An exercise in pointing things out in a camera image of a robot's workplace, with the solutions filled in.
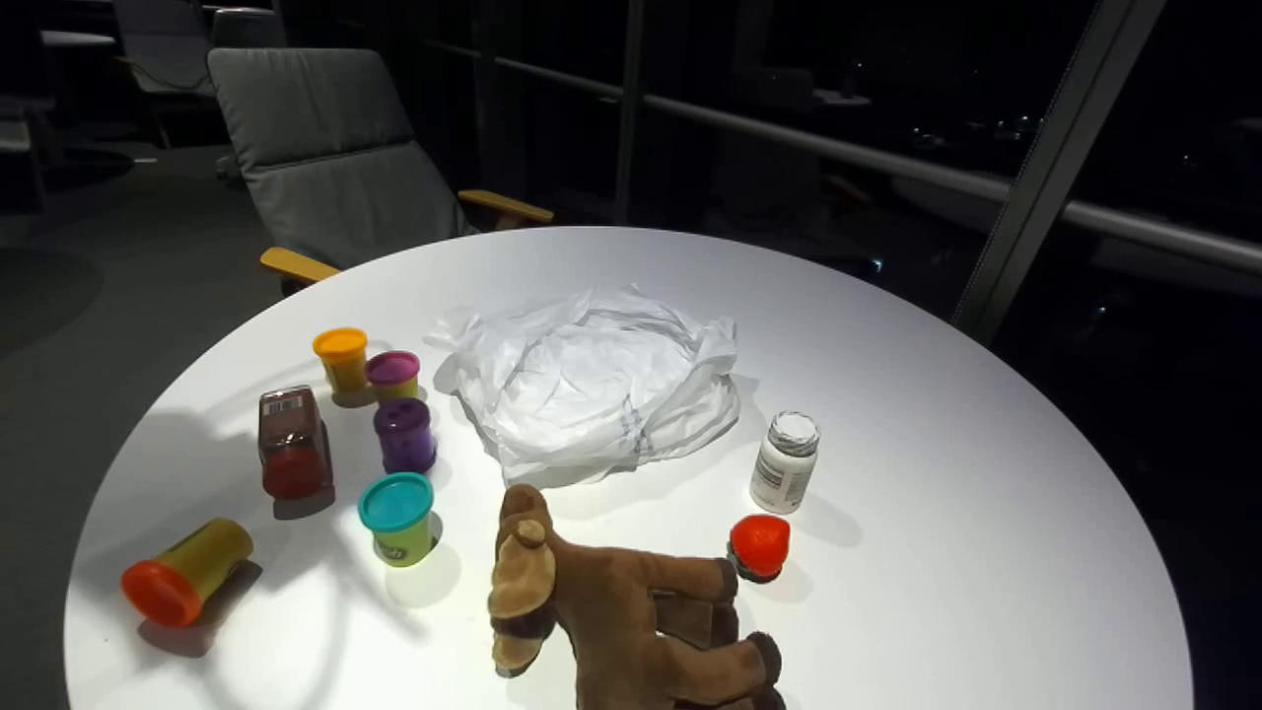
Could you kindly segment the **white pill bottle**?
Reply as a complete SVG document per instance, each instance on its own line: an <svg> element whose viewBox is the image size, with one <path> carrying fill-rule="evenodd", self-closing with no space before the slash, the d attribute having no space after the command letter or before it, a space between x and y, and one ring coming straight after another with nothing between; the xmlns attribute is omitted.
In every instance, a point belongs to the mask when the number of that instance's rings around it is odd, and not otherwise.
<svg viewBox="0 0 1262 710"><path fill-rule="evenodd" d="M821 426L801 411L781 411L755 457L751 494L763 507L794 512L806 501L821 457Z"/></svg>

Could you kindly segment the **small red lid container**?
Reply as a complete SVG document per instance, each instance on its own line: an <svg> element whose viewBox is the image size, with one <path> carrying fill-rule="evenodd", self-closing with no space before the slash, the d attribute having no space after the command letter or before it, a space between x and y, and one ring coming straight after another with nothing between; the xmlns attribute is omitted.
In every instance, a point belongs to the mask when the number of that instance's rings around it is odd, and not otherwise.
<svg viewBox="0 0 1262 710"><path fill-rule="evenodd" d="M784 518L751 512L729 528L729 560L744 578L769 582L790 560L794 523Z"/></svg>

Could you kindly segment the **purple playdough tub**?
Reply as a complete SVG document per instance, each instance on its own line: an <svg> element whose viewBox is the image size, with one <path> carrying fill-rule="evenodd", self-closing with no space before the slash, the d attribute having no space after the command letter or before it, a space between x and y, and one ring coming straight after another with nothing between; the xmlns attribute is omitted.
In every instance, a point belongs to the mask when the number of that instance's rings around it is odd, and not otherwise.
<svg viewBox="0 0 1262 710"><path fill-rule="evenodd" d="M421 398L382 401L376 411L376 432L387 468L429 474L438 463L438 441L429 432L429 406Z"/></svg>

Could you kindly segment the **magenta lid playdough tub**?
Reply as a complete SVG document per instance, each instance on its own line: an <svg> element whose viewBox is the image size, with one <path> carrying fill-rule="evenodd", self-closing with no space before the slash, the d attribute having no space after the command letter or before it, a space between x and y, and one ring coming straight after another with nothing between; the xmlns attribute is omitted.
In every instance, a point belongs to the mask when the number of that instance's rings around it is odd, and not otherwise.
<svg viewBox="0 0 1262 710"><path fill-rule="evenodd" d="M418 355L414 349L382 349L366 361L366 380L382 401L418 398Z"/></svg>

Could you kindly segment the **teal lid playdough tub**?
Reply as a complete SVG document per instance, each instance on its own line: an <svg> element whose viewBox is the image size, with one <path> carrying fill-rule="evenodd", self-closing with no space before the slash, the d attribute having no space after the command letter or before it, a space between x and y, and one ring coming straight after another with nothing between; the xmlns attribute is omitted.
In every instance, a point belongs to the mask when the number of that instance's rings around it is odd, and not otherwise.
<svg viewBox="0 0 1262 710"><path fill-rule="evenodd" d="M428 474L387 474L360 498L360 523L372 531L376 552L412 569L435 547L435 484Z"/></svg>

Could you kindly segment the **orange lid playdough tub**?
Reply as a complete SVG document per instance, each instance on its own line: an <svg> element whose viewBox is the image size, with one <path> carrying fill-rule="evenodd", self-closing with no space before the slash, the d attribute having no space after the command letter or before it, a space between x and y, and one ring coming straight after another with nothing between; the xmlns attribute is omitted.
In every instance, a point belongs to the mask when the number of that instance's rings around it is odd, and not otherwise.
<svg viewBox="0 0 1262 710"><path fill-rule="evenodd" d="M311 349L341 406L360 406L372 398L366 335L360 327L329 327L311 340Z"/></svg>

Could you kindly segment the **white plastic bag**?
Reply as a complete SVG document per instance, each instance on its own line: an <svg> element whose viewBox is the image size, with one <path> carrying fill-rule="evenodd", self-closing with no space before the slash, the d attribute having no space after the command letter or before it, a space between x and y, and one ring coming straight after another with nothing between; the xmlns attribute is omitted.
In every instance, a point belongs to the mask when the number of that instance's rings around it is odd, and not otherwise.
<svg viewBox="0 0 1262 710"><path fill-rule="evenodd" d="M509 484L562 490L721 436L743 419L734 365L729 317L616 286L466 318L435 388Z"/></svg>

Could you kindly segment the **red lid spice jar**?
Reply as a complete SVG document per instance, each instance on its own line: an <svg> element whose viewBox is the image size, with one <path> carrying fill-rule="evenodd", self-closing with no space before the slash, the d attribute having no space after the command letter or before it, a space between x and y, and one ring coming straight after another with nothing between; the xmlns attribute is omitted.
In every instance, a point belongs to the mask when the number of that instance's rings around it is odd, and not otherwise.
<svg viewBox="0 0 1262 710"><path fill-rule="evenodd" d="M337 494L329 426L308 388L270 392L255 406L261 484L272 501L320 501Z"/></svg>

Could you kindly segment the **grey lounge chair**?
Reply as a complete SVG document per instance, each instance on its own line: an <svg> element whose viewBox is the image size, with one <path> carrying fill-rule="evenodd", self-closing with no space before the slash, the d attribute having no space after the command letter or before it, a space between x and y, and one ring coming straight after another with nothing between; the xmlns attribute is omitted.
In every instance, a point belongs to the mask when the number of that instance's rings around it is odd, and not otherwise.
<svg viewBox="0 0 1262 710"><path fill-rule="evenodd" d="M554 222L554 207L496 189L454 189L414 138L379 52L213 47L208 77L270 234L261 267L286 286L474 234L474 207L496 228Z"/></svg>

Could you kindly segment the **metal window railing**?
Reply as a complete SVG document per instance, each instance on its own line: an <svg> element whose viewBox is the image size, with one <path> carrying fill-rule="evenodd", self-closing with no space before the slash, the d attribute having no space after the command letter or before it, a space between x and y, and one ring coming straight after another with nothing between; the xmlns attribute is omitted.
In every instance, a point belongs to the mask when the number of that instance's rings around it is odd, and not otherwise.
<svg viewBox="0 0 1262 710"><path fill-rule="evenodd" d="M598 96L598 100L626 100L623 85L616 84L598 84L598 77L584 77L584 75L568 75L556 67L542 67L542 63L525 63L525 59L509 59L496 52L474 52L474 47L456 47L456 43L429 43L435 52L445 56L460 56L474 63L489 63L525 77L543 77L543 84L562 84L584 96ZM781 143L794 151L809 151L834 161L850 161L871 172L889 172L889 177L907 177L907 181L926 181L934 189L951 189L951 194L967 194L977 201L993 201L1007 205L1007 196L1014 194L1009 181L1001 177L985 177L985 172L970 172L970 171L951 171L938 161L921 161L921 157L902 157L902 154L889 154L874 144L860 144L860 143L839 143L839 138L826 138L826 134L809 134L809 130L794 130L781 122L763 122L763 118L744 118L734 110L719 110L719 105L700 105L700 104L683 104L683 100L667 100L667 96L644 96L638 105L660 110L660 115L675 115L675 118L690 118L701 127L719 127L719 130L736 130L751 138L765 138L765 143ZM1173 225L1173 222L1156 222L1156 215L1140 215L1140 211L1119 211L1119 207L1105 207L1105 205L1090 205L1090 201L1065 201L1065 207L1056 211L1056 222L1114 235L1114 240L1133 240L1143 250L1162 250L1162 253L1179 253L1179 255L1194 255L1194 260L1214 260L1227 267L1262 267L1262 243L1258 240L1241 240L1241 235L1224 235L1224 234L1204 234L1204 228L1186 228L1186 225Z"/></svg>

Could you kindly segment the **lying red lid yellow tub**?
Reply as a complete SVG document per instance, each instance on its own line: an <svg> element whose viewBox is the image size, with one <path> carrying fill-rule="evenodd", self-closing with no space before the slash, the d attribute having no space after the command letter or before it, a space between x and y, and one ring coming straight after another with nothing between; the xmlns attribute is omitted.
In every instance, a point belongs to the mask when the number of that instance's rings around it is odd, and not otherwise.
<svg viewBox="0 0 1262 710"><path fill-rule="evenodd" d="M253 535L213 518L158 555L121 570L121 597L158 628L188 628L225 578L253 555Z"/></svg>

